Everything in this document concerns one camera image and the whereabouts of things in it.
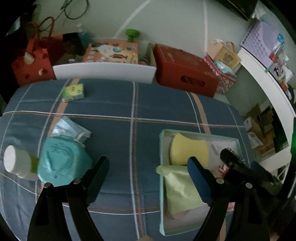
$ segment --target plaid bedsheet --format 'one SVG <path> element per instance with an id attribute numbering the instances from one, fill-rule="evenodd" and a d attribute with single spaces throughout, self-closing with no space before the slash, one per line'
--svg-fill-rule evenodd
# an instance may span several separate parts
<path id="1" fill-rule="evenodd" d="M 85 98 L 64 103 L 63 87 L 83 83 Z M 233 107 L 185 91 L 125 81 L 74 79 L 33 83 L 12 97 L 0 122 L 0 211 L 19 240 L 27 238 L 41 183 L 6 172 L 3 153 L 14 145 L 38 157 L 63 116 L 92 132 L 85 149 L 93 160 L 107 156 L 110 171 L 89 207 L 104 240 L 192 240 L 198 230 L 165 237 L 159 232 L 159 134 L 163 129 L 238 138 L 247 165 L 254 160 L 247 132 Z M 79 240 L 64 206 L 73 240 Z"/>

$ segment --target green toy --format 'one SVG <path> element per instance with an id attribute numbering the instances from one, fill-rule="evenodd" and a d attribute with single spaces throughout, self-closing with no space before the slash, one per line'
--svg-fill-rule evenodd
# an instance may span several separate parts
<path id="1" fill-rule="evenodd" d="M 132 43 L 133 38 L 139 36 L 140 32 L 135 29 L 127 29 L 126 30 L 126 35 L 128 36 L 128 42 Z"/>

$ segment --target metal screw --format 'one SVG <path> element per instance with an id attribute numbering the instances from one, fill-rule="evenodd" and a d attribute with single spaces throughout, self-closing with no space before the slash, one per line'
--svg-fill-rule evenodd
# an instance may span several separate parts
<path id="1" fill-rule="evenodd" d="M 224 183 L 224 180 L 222 178 L 217 178 L 216 179 L 216 182 L 219 183 L 219 184 L 223 184 Z"/>
<path id="2" fill-rule="evenodd" d="M 44 187 L 45 187 L 45 188 L 49 188 L 51 185 L 52 185 L 51 183 L 45 183 L 45 184 L 44 184 Z"/>
<path id="3" fill-rule="evenodd" d="M 253 187 L 253 185 L 251 183 L 246 183 L 246 187 L 251 189 Z"/>
<path id="4" fill-rule="evenodd" d="M 74 180 L 73 180 L 73 183 L 74 184 L 79 184 L 81 182 L 81 179 L 80 178 L 75 178 Z"/>

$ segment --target red gift bag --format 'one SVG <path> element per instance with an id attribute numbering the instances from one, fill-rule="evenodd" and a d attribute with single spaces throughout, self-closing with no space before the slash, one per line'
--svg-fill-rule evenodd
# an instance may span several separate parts
<path id="1" fill-rule="evenodd" d="M 40 39 L 40 27 L 48 19 L 52 20 L 48 37 Z M 31 22 L 36 28 L 36 34 L 30 39 L 24 56 L 19 56 L 12 69 L 19 86 L 42 80 L 56 79 L 52 66 L 65 54 L 63 35 L 51 37 L 54 18 L 46 18 L 40 25 Z"/>

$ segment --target white bottle cap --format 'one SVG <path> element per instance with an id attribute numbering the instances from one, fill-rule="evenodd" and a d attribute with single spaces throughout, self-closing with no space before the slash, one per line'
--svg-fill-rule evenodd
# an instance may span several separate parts
<path id="1" fill-rule="evenodd" d="M 4 152 L 3 163 L 5 169 L 20 178 L 26 178 L 31 170 L 31 158 L 24 150 L 10 145 Z"/>

